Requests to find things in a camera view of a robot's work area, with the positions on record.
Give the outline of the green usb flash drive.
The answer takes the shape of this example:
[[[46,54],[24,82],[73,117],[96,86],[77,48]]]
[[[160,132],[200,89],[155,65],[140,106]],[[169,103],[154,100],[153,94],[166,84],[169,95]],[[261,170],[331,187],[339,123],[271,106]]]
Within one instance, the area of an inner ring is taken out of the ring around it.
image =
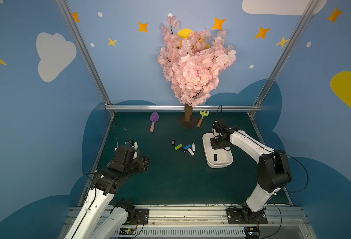
[[[175,150],[178,150],[178,149],[180,149],[180,148],[182,148],[182,144],[177,145],[177,146],[175,147]]]

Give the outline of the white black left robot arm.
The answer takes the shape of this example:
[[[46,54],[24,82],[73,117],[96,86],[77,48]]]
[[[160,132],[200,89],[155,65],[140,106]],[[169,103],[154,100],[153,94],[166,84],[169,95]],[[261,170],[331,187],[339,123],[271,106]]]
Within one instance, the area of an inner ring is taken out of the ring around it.
[[[125,223],[134,220],[135,204],[118,201],[108,218],[97,226],[105,209],[119,189],[133,175],[149,170],[150,160],[141,156],[138,142],[129,139],[128,143],[118,145],[113,159],[89,178],[91,186],[81,211],[64,236],[65,239],[109,239]]]

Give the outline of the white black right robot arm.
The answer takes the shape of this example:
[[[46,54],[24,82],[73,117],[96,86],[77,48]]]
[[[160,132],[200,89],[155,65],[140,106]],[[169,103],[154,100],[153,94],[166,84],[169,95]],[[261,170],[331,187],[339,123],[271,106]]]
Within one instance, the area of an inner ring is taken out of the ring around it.
[[[215,120],[212,132],[204,134],[202,141],[211,168],[227,167],[233,162],[232,146],[243,150],[257,163],[257,185],[243,202],[239,215],[245,224],[260,221],[265,216],[267,203],[292,181],[291,155],[267,147],[238,126],[229,126],[224,119]]]

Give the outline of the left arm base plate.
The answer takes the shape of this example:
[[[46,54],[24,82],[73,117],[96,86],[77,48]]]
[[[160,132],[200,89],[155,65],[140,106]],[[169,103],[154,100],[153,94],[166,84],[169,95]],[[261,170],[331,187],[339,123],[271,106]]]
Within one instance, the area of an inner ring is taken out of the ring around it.
[[[147,225],[150,210],[147,208],[136,208],[132,215],[128,216],[126,225]]]

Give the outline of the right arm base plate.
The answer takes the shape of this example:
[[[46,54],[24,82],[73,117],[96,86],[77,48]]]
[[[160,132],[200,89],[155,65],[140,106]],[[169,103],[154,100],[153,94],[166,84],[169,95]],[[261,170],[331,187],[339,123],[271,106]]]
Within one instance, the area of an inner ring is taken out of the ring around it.
[[[226,209],[226,216],[227,216],[228,223],[230,225],[268,224],[268,220],[264,210],[261,210],[260,212],[252,212],[251,210],[248,210],[248,209],[242,209],[242,208],[238,209],[238,208],[229,207]]]

